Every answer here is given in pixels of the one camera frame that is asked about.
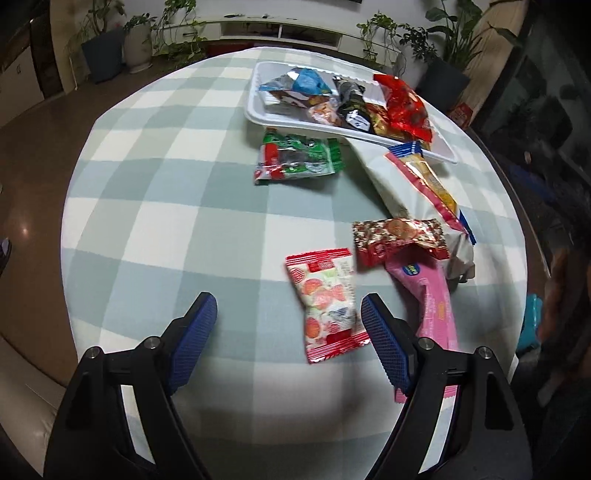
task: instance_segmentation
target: plant pot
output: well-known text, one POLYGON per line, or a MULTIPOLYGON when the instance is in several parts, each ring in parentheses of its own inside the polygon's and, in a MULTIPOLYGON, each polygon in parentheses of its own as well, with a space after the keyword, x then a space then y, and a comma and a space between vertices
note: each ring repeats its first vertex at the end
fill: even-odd
POLYGON ((419 82, 416 91, 437 110, 447 113, 457 102, 470 79, 442 59, 435 59, 419 82))
POLYGON ((136 25, 123 42, 125 63, 131 73, 141 72, 152 66, 152 37, 150 24, 136 25))
POLYGON ((123 29, 116 28, 82 44, 90 78, 99 83, 110 80, 121 71, 123 29))

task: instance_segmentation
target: green and white tablecloth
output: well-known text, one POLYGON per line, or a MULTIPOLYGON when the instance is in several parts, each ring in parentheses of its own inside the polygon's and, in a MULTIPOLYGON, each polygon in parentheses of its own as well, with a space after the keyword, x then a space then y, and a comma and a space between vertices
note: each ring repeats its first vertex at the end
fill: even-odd
MULTIPOLYGON (((338 175, 255 186, 263 129, 244 117, 258 61, 358 78, 372 71, 316 53, 253 48, 204 60, 146 86, 102 115, 67 194, 61 266, 78 354, 133 348, 160 335, 201 291, 219 317, 190 382, 175 394, 199 455, 220 479, 365 478, 400 413, 372 346, 306 362, 303 308, 284 258, 352 245, 351 222, 386 218, 351 150, 338 175)), ((527 268, 513 205, 489 161, 430 109, 459 164, 440 167, 478 244, 476 278, 452 293, 460 347, 493 347, 508 369, 527 268)), ((383 269, 359 275, 357 302, 378 292, 394 315, 418 307, 383 269)), ((133 393, 137 449, 149 457, 133 393)), ((446 400, 427 463, 441 451, 446 400)))

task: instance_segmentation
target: blue label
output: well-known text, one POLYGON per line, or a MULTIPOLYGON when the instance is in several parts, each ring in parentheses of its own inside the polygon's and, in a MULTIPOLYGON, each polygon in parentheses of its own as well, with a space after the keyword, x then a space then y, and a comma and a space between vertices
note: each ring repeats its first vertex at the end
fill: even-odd
POLYGON ((404 273, 406 273, 406 275, 408 275, 409 277, 414 277, 415 275, 418 275, 418 273, 421 271, 420 267, 416 263, 411 263, 406 267, 403 267, 402 269, 404 270, 404 273))

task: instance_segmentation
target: red snack package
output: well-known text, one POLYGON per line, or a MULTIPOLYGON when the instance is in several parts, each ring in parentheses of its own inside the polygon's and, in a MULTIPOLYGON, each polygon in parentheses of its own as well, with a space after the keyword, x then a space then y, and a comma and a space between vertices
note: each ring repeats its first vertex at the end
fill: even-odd
POLYGON ((413 89, 390 75, 375 73, 374 80, 382 86, 390 126, 431 143, 433 132, 429 127, 427 109, 413 89))
POLYGON ((470 125, 472 109, 467 106, 467 104, 460 103, 451 112, 449 112, 448 117, 462 130, 465 130, 470 125))
POLYGON ((369 343, 363 324, 356 321, 353 256, 349 249, 291 255, 285 265, 306 306, 304 334, 309 363, 369 343))
POLYGON ((353 240, 359 259, 366 267, 385 262, 391 254, 410 244, 423 247, 438 260, 449 258, 443 230, 435 219, 354 222, 353 240))

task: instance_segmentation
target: white plant pot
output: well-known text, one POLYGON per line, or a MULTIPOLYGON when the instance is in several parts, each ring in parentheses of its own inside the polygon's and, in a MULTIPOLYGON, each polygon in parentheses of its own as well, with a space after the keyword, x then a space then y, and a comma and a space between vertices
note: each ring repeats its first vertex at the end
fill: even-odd
POLYGON ((136 25, 123 42, 125 63, 131 73, 141 72, 152 66, 152 36, 149 24, 136 25))

